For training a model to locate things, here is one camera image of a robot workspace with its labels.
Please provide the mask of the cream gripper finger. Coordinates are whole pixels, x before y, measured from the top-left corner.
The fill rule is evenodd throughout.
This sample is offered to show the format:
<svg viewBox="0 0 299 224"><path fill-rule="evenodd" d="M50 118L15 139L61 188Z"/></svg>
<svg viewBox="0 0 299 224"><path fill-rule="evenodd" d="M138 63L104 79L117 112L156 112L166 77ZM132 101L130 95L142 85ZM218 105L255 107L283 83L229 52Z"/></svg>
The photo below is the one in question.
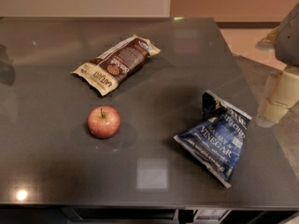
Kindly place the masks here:
<svg viewBox="0 0 299 224"><path fill-rule="evenodd" d="M256 123L270 128L299 102L299 68L286 66L283 71L272 72L263 90Z"/></svg>

